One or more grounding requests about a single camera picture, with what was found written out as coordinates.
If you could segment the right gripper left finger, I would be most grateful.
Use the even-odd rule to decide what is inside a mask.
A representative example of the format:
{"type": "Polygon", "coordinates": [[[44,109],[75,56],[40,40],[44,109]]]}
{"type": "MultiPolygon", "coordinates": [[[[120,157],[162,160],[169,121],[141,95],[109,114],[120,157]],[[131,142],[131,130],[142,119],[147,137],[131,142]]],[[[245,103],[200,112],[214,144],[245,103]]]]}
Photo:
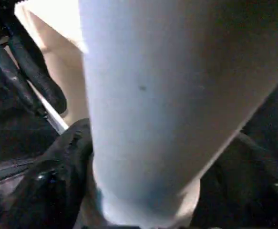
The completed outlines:
{"type": "Polygon", "coordinates": [[[93,152],[90,122],[73,123],[39,157],[11,193],[2,229],[72,229],[93,152]]]}

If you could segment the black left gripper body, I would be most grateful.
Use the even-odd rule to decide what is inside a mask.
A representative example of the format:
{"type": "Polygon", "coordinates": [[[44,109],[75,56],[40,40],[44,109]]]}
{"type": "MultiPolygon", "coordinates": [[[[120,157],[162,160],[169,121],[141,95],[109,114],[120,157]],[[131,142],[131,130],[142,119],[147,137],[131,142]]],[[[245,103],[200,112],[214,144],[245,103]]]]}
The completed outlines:
{"type": "Polygon", "coordinates": [[[26,34],[26,29],[15,15],[15,6],[23,0],[0,0],[0,40],[26,34]]]}

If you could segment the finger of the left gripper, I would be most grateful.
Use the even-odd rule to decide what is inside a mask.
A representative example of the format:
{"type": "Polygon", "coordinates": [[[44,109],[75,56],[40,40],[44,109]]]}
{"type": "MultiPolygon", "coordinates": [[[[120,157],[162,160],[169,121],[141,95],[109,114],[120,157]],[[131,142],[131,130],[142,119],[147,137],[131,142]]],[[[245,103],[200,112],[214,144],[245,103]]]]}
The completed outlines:
{"type": "Polygon", "coordinates": [[[43,104],[2,46],[0,46],[0,84],[17,96],[29,112],[41,117],[46,116],[43,104]]]}
{"type": "Polygon", "coordinates": [[[64,93],[51,78],[40,48],[15,15],[10,17],[10,33],[10,49],[21,71],[59,114],[64,113],[64,93]]]}

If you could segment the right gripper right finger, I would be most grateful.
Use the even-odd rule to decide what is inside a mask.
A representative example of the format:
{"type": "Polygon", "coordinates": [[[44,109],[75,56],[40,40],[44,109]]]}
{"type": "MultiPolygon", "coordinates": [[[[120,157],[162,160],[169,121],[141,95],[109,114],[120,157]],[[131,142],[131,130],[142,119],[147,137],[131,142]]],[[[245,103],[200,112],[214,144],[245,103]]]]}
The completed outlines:
{"type": "Polygon", "coordinates": [[[200,180],[195,229],[278,229],[278,162],[240,133],[200,180]]]}

